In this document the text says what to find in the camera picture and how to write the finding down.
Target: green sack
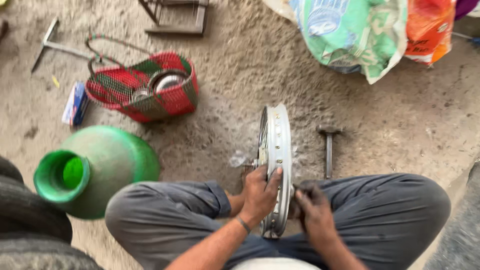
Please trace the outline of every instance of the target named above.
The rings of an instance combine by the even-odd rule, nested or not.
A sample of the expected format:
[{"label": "green sack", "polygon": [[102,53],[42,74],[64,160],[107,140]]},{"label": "green sack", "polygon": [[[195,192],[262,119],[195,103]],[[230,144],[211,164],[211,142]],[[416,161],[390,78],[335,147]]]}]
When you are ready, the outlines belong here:
[{"label": "green sack", "polygon": [[322,64],[382,78],[407,48],[407,0],[290,0],[309,50]]}]

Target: red and green woven basket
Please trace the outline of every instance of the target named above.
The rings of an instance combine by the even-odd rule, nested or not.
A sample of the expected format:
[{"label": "red and green woven basket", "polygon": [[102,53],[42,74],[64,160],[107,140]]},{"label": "red and green woven basket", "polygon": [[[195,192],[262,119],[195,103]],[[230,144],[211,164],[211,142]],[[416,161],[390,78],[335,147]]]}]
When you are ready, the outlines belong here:
[{"label": "red and green woven basket", "polygon": [[[172,51],[150,54],[148,59],[132,66],[124,66],[113,58],[106,57],[90,47],[90,41],[105,38],[150,54],[144,49],[127,44],[105,35],[91,35],[86,39],[87,47],[97,56],[88,63],[90,78],[85,84],[90,100],[110,110],[118,110],[138,122],[150,122],[169,116],[194,112],[198,104],[198,84],[192,62]],[[97,58],[108,59],[118,66],[93,70],[92,62]],[[154,93],[150,80],[167,70],[182,71],[188,75],[183,83]],[[136,91],[148,91],[138,99]]]}]

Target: box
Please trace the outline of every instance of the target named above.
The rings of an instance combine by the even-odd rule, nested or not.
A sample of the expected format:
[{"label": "box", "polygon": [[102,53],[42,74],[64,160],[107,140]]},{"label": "box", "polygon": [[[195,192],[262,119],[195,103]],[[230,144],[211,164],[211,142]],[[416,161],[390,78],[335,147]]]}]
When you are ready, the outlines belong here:
[{"label": "box", "polygon": [[80,125],[84,119],[85,111],[88,106],[88,97],[85,93],[85,84],[77,81],[73,85],[67,105],[61,117],[62,123],[70,126]]}]

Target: purple cloth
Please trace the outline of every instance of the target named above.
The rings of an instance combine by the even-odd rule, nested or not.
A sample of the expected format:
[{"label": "purple cloth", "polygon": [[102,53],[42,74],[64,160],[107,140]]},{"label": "purple cloth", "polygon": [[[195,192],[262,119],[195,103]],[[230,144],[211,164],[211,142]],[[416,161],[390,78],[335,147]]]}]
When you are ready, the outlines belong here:
[{"label": "purple cloth", "polygon": [[455,20],[460,20],[470,13],[478,4],[479,0],[457,0]]}]

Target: basket handle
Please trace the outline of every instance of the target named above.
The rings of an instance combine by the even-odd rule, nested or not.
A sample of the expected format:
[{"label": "basket handle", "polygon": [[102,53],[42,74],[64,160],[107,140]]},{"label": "basket handle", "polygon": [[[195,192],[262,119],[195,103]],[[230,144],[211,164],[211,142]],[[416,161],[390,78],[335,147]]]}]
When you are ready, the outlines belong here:
[{"label": "basket handle", "polygon": [[95,55],[102,55],[100,52],[98,52],[97,50],[93,49],[92,46],[90,45],[90,41],[93,41],[93,40],[97,40],[97,39],[104,39],[104,40],[108,40],[108,41],[111,41],[111,42],[114,42],[114,43],[118,43],[120,45],[124,45],[126,47],[129,47],[129,48],[133,48],[137,51],[140,51],[140,52],[143,52],[145,54],[148,54],[148,55],[152,55],[153,53],[143,49],[143,48],[140,48],[140,47],[137,47],[131,43],[127,43],[123,40],[120,40],[120,39],[117,39],[117,38],[113,38],[113,37],[110,37],[110,36],[106,36],[105,34],[92,34],[92,35],[89,35],[86,39],[85,39],[85,45],[87,46],[87,48],[89,48]]},{"label": "basket handle", "polygon": [[[93,78],[95,78],[95,72],[93,70],[93,67],[92,67],[92,63],[93,61],[95,60],[98,60],[100,59],[100,61],[104,58],[104,59],[107,59],[109,60],[110,62],[112,63],[115,63],[117,65],[119,65],[121,68],[125,69],[126,71],[128,71],[133,77],[135,77],[135,79],[137,79],[138,82],[141,82],[141,80],[137,77],[137,75],[135,73],[132,72],[132,68],[127,68],[125,67],[124,64],[120,63],[119,61],[117,61],[116,59],[112,58],[112,57],[108,57],[108,56],[105,56],[103,54],[101,54],[100,52],[98,52],[97,50],[93,49],[92,46],[90,45],[90,41],[93,41],[93,40],[96,40],[96,39],[104,39],[104,40],[108,40],[108,41],[112,41],[112,42],[115,42],[115,43],[118,43],[118,44],[121,44],[121,45],[124,45],[126,47],[129,47],[129,48],[133,48],[133,49],[136,49],[140,52],[143,52],[145,54],[148,54],[148,55],[152,55],[151,52],[143,49],[143,48],[140,48],[140,47],[137,47],[133,44],[130,44],[130,43],[127,43],[123,40],[120,40],[120,39],[117,39],[117,38],[113,38],[113,37],[110,37],[110,36],[106,36],[105,34],[92,34],[92,35],[89,35],[86,39],[85,39],[85,45],[87,46],[87,48],[89,48],[94,54],[95,56],[92,57],[89,61],[88,61],[88,70],[90,71],[90,76],[92,76]],[[143,85],[145,88],[148,88],[148,85],[147,85],[147,82],[143,82]]]}]

